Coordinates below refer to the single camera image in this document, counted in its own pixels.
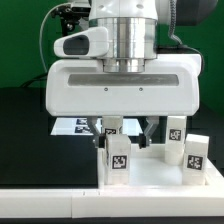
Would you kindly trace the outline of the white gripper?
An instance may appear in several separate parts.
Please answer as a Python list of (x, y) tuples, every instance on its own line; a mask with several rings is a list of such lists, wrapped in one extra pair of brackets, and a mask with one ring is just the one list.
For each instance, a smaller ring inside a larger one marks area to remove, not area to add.
[(158, 116), (191, 116), (200, 104), (198, 54), (160, 54), (142, 73), (106, 73), (100, 60), (59, 60), (48, 73), (46, 109), (57, 117), (87, 116), (96, 148), (105, 147), (97, 117), (139, 117), (139, 147), (160, 141)]

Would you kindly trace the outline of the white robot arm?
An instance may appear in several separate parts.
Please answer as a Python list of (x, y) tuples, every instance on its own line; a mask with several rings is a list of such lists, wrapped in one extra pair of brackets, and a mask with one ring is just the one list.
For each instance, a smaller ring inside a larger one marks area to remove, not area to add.
[(54, 43), (46, 108), (57, 117), (144, 117), (147, 146), (162, 116), (192, 116), (199, 108), (202, 55), (176, 40), (156, 43), (156, 28), (194, 26), (218, 0), (72, 0), (87, 28)]

